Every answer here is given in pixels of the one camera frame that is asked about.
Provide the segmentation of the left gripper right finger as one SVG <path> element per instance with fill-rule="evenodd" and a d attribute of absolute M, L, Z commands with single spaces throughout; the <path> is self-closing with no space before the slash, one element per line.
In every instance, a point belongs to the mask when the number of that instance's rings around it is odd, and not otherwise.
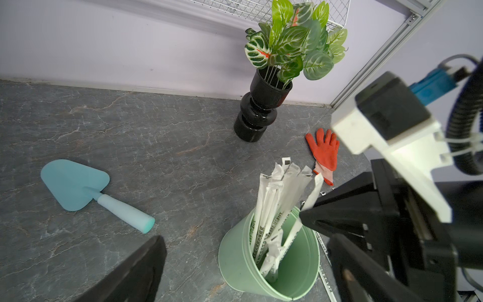
<path fill-rule="evenodd" d="M 347 237 L 335 234 L 327 245 L 342 301 L 421 301 Z"/>

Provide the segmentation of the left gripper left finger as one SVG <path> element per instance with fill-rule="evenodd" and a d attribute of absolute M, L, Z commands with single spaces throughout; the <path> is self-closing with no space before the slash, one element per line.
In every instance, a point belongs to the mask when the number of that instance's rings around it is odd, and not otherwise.
<path fill-rule="evenodd" d="M 164 238 L 153 236 L 77 301 L 154 301 L 166 263 Z"/>

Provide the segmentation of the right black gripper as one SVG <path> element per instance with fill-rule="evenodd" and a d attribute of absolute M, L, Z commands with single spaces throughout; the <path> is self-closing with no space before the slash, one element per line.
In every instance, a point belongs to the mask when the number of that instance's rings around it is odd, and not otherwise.
<path fill-rule="evenodd" d="M 459 278 L 482 291 L 471 273 L 482 271 L 482 181 L 436 184 L 452 210 L 444 223 L 387 161 L 371 168 L 302 211 L 303 225 L 344 235 L 373 260 L 399 252 L 396 277 L 422 301 L 456 301 Z"/>

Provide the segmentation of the green cylindrical storage cup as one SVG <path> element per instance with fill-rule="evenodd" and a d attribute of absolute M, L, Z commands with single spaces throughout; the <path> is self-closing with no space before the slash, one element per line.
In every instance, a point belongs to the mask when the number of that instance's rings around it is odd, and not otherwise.
<path fill-rule="evenodd" d="M 250 245 L 250 212 L 226 233 L 220 244 L 218 264 L 225 282 L 233 289 L 283 301 L 304 297 L 318 277 L 320 251 L 313 230 L 302 226 L 299 210 L 293 208 L 275 238 L 274 250 L 256 263 Z"/>

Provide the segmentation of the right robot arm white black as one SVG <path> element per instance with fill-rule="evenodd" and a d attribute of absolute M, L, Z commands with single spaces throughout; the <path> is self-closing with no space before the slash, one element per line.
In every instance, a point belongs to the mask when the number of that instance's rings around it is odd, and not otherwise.
<path fill-rule="evenodd" d="M 308 134 L 316 171 L 328 177 L 338 144 L 381 158 L 334 193 L 315 195 L 304 226 L 329 237 L 328 260 L 342 301 L 456 301 L 457 276 L 477 290 L 482 269 L 482 182 L 436 182 L 435 169 L 482 174 L 482 61 L 446 61 L 405 84 L 386 72 L 333 113 L 332 129 Z"/>

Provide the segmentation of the bundle of wrapped white straws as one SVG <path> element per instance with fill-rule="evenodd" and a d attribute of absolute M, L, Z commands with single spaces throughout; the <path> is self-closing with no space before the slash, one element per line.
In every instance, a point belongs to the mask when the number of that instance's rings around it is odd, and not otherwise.
<path fill-rule="evenodd" d="M 261 174 L 259 191 L 249 231 L 249 254 L 259 272 L 269 283 L 278 278 L 279 266 L 302 229 L 299 218 L 288 231 L 283 225 L 295 209 L 310 182 L 314 188 L 302 210 L 311 209 L 317 200 L 324 178 L 309 167 L 300 168 L 291 158 L 282 158 L 271 174 Z"/>

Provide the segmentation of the red work glove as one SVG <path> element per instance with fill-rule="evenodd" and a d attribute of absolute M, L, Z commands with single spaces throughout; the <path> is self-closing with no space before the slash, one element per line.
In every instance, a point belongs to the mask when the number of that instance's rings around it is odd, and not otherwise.
<path fill-rule="evenodd" d="M 340 141 L 330 129 L 319 128 L 315 137 L 311 133 L 305 135 L 308 147 L 315 159 L 313 172 L 320 174 L 328 186 L 333 186 L 333 172 L 337 169 L 337 156 Z"/>

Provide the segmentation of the teal garden trowel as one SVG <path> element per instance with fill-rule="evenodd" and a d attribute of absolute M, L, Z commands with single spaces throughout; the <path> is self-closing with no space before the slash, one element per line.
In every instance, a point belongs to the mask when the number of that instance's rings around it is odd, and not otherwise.
<path fill-rule="evenodd" d="M 58 159 L 47 163 L 40 177 L 66 211 L 79 211 L 94 200 L 143 234 L 151 231 L 155 224 L 154 217 L 103 193 L 110 182 L 108 173 L 104 171 L 67 159 Z"/>

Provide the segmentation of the black vase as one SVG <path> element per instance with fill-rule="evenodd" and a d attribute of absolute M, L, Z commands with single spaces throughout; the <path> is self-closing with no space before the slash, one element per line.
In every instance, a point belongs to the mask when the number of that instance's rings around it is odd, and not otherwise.
<path fill-rule="evenodd" d="M 234 130 L 245 142 L 257 142 L 261 139 L 267 127 L 275 122 L 277 108 L 284 103 L 293 88 L 293 84 L 285 86 L 277 77 L 269 79 L 272 71 L 278 72 L 280 69 L 258 69 L 250 85 L 250 91 L 241 100 Z"/>

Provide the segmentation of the green artificial plant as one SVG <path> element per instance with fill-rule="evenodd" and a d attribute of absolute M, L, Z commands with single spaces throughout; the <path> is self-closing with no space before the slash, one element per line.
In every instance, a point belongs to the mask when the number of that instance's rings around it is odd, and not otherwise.
<path fill-rule="evenodd" d="M 272 22 L 246 30 L 244 50 L 250 63 L 270 85 L 285 89 L 294 78 L 309 81 L 327 76 L 345 56 L 345 28 L 328 31 L 330 6 L 323 1 L 292 4 L 273 1 Z"/>

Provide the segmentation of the aluminium frame struts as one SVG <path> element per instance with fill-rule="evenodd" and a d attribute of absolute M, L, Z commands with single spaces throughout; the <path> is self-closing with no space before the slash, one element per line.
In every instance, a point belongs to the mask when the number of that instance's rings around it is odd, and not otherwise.
<path fill-rule="evenodd" d="M 383 1 L 384 5 L 395 11 L 406 13 L 402 25 L 388 38 L 383 46 L 371 57 L 366 65 L 346 85 L 330 103 L 338 109 L 344 102 L 361 90 L 366 82 L 437 12 L 445 3 L 441 0 L 424 1 Z"/>

